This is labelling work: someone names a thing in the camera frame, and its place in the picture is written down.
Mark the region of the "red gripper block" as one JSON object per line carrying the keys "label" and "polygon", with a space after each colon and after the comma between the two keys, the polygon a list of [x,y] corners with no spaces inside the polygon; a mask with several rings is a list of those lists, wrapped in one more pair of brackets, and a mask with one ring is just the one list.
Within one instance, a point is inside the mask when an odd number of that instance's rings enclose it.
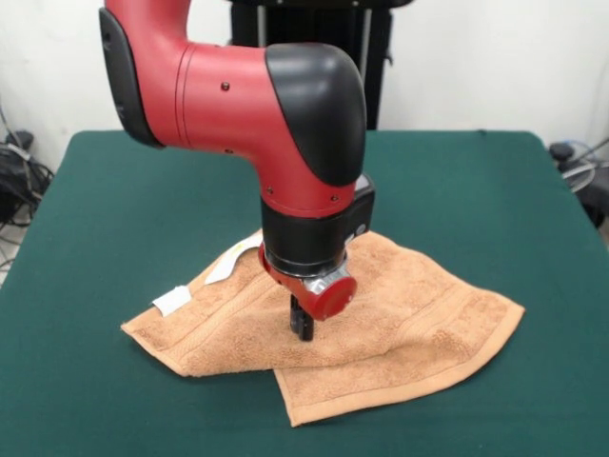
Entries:
{"label": "red gripper block", "polygon": [[265,256],[265,244],[258,247],[258,258],[273,281],[290,293],[290,329],[299,339],[314,337],[314,320],[324,321],[346,308],[357,291],[357,281],[347,269],[347,257],[334,269],[303,278],[287,275],[273,267]]}

